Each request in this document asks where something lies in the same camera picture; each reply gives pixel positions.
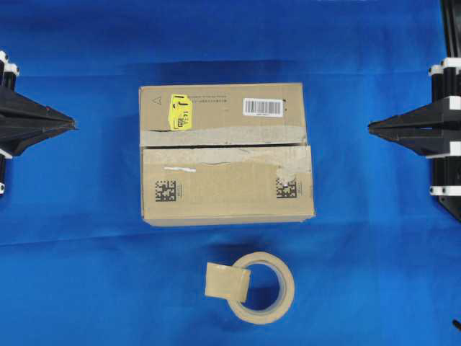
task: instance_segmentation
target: tape strip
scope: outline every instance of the tape strip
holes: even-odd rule
[[[266,265],[275,271],[280,285],[276,301],[264,310],[248,309],[236,299],[228,299],[228,304],[234,314],[243,321],[253,324],[272,323],[282,318],[291,307],[295,297],[295,281],[292,273],[281,259],[266,252],[247,254],[235,262],[233,267],[245,269],[250,265]]]
[[[140,146],[233,146],[307,143],[302,126],[229,126],[188,131],[140,132]]]
[[[250,270],[207,263],[205,295],[232,301],[246,301]]]

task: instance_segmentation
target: packing tape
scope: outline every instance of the packing tape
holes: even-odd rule
[[[254,252],[240,258],[233,264],[235,268],[245,269],[250,265],[266,265],[276,274],[279,281],[279,295],[276,301],[264,310],[252,310],[235,299],[227,299],[234,314],[241,320],[253,324],[268,324],[283,317],[290,309],[295,297],[295,281],[287,265],[278,257],[267,252]]]

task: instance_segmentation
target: white clamp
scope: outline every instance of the white clamp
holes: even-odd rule
[[[2,50],[0,50],[0,61],[2,63],[8,63],[8,55]]]
[[[6,72],[11,72],[13,73],[16,77],[19,76],[19,67],[15,63],[7,63],[5,65],[5,73]]]
[[[461,196],[461,186],[431,186],[431,196]]]
[[[429,76],[432,77],[434,74],[443,74],[444,69],[441,65],[432,65],[429,69]]]
[[[5,150],[0,148],[0,155],[5,156],[5,159],[12,159],[13,156],[10,153],[7,153]]]

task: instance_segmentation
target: blue backdrop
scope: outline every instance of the blue backdrop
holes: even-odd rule
[[[424,158],[367,133],[430,102],[438,0],[6,0],[0,22],[17,91],[80,128],[10,162],[0,345],[461,343],[460,224],[429,196]],[[140,86],[286,81],[304,83],[317,218],[141,221]],[[263,327],[204,297],[207,261],[256,250],[297,285]],[[251,295],[270,297],[260,273]]]

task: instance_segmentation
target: black mount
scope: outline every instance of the black mount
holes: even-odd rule
[[[75,130],[71,117],[14,91],[19,69],[0,51],[0,197],[5,192],[6,159],[45,139]]]
[[[431,195],[461,221],[461,0],[441,0],[447,56],[429,69],[432,103],[368,125],[432,163]]]

